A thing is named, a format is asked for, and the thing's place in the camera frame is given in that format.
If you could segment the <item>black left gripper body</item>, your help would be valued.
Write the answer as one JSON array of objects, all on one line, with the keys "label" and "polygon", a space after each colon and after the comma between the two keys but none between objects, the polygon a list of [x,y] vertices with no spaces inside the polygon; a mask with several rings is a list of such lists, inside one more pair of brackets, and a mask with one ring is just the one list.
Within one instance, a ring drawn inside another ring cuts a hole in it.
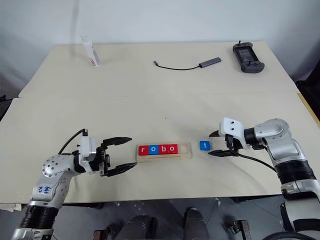
[{"label": "black left gripper body", "polygon": [[106,177],[110,165],[110,157],[107,154],[108,146],[102,142],[97,146],[95,141],[90,142],[88,155],[88,174],[99,173],[101,177]]}]

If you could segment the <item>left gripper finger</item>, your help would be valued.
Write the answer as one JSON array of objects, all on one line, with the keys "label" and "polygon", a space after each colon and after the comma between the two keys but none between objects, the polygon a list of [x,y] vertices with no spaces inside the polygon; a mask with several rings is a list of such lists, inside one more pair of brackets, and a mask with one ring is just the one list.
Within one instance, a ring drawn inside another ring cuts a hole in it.
[{"label": "left gripper finger", "polygon": [[132,169],[136,165],[137,165],[137,162],[131,162],[131,163],[125,163],[125,164],[118,165],[113,169],[106,168],[106,170],[104,171],[104,175],[107,177],[116,176],[116,175],[122,174],[122,173]]},{"label": "left gripper finger", "polygon": [[102,144],[105,147],[112,146],[112,145],[118,146],[118,145],[125,144],[131,140],[132,140],[131,137],[112,137],[112,138],[104,139],[102,141]]}]

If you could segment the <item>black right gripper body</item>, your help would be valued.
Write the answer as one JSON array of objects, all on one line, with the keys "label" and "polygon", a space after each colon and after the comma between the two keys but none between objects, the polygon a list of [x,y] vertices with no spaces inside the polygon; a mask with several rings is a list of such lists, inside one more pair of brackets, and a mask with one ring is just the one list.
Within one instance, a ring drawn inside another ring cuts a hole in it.
[{"label": "black right gripper body", "polygon": [[226,151],[227,156],[238,156],[239,150],[243,149],[241,142],[235,139],[232,135],[225,135],[225,143],[228,150]]}]

